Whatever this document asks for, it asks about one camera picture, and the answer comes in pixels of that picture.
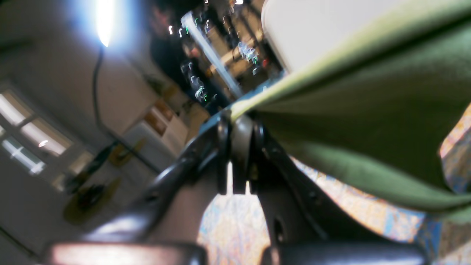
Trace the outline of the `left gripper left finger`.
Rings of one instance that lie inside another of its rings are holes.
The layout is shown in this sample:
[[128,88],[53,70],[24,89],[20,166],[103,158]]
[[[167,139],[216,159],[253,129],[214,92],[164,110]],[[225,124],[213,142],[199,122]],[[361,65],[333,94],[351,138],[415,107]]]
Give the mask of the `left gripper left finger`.
[[227,193],[231,118],[221,112],[124,211],[79,240],[52,243],[46,265],[207,265],[201,219]]

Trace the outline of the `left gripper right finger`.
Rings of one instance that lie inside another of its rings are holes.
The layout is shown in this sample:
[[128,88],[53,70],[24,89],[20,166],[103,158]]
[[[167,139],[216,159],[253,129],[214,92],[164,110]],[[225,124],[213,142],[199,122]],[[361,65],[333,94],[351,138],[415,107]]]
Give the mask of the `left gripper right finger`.
[[233,192],[257,196],[271,244],[262,265],[427,265],[424,250],[374,233],[293,163],[261,121],[232,128]]

